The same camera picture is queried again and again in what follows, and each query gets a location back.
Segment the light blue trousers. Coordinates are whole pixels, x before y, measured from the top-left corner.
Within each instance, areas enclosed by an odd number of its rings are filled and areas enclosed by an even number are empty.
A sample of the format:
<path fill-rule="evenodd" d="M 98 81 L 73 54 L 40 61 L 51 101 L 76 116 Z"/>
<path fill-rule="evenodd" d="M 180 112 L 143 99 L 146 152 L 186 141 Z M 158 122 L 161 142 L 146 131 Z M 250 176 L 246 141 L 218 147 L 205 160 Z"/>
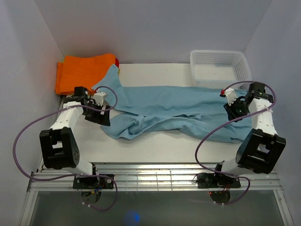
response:
<path fill-rule="evenodd" d="M 124 87 L 118 68 L 112 65 L 93 87 L 106 92 L 106 101 L 121 113 L 102 130 L 111 138 L 134 139 L 143 133 L 163 130 L 203 139 L 228 121 L 225 99 L 219 90 L 201 87 L 146 86 Z"/>

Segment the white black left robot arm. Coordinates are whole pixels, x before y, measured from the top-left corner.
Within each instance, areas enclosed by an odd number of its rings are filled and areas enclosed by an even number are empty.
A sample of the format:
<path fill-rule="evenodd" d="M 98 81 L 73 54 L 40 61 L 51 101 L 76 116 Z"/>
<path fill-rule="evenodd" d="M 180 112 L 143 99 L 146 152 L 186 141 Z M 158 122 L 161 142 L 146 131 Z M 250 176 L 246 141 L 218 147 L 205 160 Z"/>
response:
<path fill-rule="evenodd" d="M 89 188 L 99 185 L 100 177 L 94 164 L 80 156 L 73 130 L 83 115 L 85 120 L 103 126 L 110 126 L 110 106 L 105 103 L 107 93 L 96 92 L 88 96 L 88 89 L 75 87 L 74 94 L 64 100 L 62 111 L 55 123 L 40 132 L 40 145 L 46 168 L 66 170 L 72 174 L 84 175 L 83 182 Z"/>

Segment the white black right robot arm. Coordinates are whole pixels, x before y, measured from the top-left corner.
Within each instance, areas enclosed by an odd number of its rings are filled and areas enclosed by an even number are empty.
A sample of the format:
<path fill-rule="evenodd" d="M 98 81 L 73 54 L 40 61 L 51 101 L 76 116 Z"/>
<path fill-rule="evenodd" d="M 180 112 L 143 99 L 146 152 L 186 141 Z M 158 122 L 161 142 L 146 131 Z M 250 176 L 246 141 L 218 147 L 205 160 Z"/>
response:
<path fill-rule="evenodd" d="M 232 88 L 224 89 L 221 96 L 227 98 L 224 108 L 228 119 L 239 121 L 242 116 L 250 114 L 252 128 L 235 158 L 216 165 L 213 183 L 223 187 L 232 184 L 236 176 L 246 173 L 269 174 L 286 146 L 286 139 L 278 135 L 273 123 L 271 106 L 275 102 L 274 96 L 266 93 L 265 84 L 260 82 L 252 82 L 245 96 L 238 97 Z"/>

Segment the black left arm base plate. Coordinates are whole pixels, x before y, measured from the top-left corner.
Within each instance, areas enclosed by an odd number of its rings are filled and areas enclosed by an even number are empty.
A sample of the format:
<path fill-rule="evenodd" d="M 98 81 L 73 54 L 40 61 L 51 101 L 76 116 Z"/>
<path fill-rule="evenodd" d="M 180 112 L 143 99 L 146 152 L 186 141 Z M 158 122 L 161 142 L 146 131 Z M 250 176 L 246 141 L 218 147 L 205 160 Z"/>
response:
<path fill-rule="evenodd" d="M 101 174 L 101 177 L 84 177 L 73 180 L 73 189 L 112 189 L 114 174 Z"/>

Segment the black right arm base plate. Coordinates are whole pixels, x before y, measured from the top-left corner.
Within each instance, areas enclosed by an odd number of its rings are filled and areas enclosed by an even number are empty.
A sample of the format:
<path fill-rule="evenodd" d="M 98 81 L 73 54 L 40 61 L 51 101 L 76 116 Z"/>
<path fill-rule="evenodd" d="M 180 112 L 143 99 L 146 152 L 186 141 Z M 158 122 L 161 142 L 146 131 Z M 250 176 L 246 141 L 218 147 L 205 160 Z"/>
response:
<path fill-rule="evenodd" d="M 199 173 L 197 174 L 198 188 L 240 188 L 239 179 L 228 177 L 224 174 Z"/>

